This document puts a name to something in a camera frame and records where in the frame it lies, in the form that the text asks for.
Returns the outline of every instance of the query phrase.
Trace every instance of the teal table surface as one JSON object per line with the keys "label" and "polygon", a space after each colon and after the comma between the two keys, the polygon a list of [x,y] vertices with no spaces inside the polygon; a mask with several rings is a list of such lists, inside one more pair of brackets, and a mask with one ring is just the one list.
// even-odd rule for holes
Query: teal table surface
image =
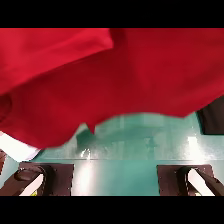
{"label": "teal table surface", "polygon": [[[72,195],[159,195],[156,165],[211,164],[224,183],[224,136],[201,135],[196,114],[119,116],[83,126],[63,146],[41,152],[33,162],[74,164]],[[18,163],[7,157],[0,187]]]}

